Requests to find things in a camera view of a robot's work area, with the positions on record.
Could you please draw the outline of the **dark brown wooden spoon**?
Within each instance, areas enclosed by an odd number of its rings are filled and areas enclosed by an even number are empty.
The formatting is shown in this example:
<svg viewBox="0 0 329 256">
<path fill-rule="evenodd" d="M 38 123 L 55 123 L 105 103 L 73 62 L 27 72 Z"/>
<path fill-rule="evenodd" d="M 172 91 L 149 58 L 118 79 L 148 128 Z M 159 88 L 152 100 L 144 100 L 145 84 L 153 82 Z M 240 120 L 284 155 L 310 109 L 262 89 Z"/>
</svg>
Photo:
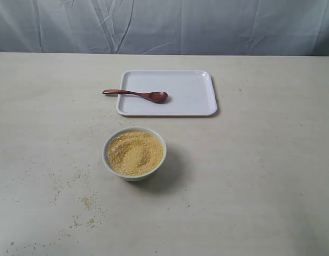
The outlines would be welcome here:
<svg viewBox="0 0 329 256">
<path fill-rule="evenodd" d="M 149 93 L 141 93 L 141 92 L 133 92 L 133 91 L 127 91 L 127 90 L 115 90 L 115 89 L 108 89 L 103 90 L 102 94 L 129 94 L 129 95 L 135 95 L 141 98 L 144 98 L 148 101 L 154 102 L 154 103 L 160 103 L 164 102 L 168 98 L 168 93 L 166 92 L 149 92 Z"/>
</svg>

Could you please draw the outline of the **white ceramic bowl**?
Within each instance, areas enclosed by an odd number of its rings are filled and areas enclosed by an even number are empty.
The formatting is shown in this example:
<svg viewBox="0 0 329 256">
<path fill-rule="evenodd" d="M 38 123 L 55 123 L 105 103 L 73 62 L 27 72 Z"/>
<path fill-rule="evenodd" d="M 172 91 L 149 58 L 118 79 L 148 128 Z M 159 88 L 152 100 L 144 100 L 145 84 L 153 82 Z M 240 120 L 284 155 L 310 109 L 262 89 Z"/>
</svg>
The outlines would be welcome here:
<svg viewBox="0 0 329 256">
<path fill-rule="evenodd" d="M 132 126 L 112 134 L 103 146 L 107 169 L 125 181 L 141 181 L 164 163 L 167 146 L 155 131 Z"/>
</svg>

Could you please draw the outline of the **tan granular powder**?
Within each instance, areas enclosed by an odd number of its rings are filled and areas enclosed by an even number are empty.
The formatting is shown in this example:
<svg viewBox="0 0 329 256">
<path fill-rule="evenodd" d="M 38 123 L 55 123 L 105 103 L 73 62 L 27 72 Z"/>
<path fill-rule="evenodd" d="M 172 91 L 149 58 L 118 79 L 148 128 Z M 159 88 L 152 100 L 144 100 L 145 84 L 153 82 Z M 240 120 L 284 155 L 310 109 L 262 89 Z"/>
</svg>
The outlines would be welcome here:
<svg viewBox="0 0 329 256">
<path fill-rule="evenodd" d="M 123 132 L 107 146 L 106 159 L 117 173 L 139 176 L 155 169 L 163 157 L 163 146 L 154 136 L 143 131 Z"/>
</svg>

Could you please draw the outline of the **tan powder grains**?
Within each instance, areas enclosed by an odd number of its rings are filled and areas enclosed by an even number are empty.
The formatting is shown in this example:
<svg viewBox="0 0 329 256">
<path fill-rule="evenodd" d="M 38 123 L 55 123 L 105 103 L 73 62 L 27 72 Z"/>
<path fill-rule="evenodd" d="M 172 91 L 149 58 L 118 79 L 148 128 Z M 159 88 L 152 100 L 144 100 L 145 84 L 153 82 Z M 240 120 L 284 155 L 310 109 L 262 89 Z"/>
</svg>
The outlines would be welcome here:
<svg viewBox="0 0 329 256">
<path fill-rule="evenodd" d="M 53 199 L 49 203 L 64 215 L 62 235 L 99 230 L 106 211 L 101 207 L 90 173 L 75 170 L 69 175 L 52 173 L 49 178 L 53 183 Z"/>
</svg>

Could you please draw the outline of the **white rectangular plastic tray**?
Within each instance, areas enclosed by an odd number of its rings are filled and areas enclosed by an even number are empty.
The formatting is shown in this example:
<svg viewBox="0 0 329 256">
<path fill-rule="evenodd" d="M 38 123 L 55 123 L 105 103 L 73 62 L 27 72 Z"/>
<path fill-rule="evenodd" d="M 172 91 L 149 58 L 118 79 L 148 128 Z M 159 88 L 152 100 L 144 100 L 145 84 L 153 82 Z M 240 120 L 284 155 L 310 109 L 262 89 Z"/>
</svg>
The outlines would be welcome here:
<svg viewBox="0 0 329 256">
<path fill-rule="evenodd" d="M 211 116 L 218 111 L 211 75 L 203 70 L 130 70 L 122 75 L 120 89 L 168 93 L 162 103 L 119 95 L 116 110 L 123 116 Z"/>
</svg>

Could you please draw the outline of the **grey wrinkled backdrop curtain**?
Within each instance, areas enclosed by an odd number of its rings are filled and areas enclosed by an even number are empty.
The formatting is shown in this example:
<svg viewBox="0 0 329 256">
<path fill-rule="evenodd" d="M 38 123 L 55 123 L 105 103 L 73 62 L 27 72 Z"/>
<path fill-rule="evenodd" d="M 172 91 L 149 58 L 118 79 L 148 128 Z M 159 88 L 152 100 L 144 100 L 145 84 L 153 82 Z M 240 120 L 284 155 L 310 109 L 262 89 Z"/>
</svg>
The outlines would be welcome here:
<svg viewBox="0 0 329 256">
<path fill-rule="evenodd" d="M 329 1 L 0 1 L 0 52 L 329 56 Z"/>
</svg>

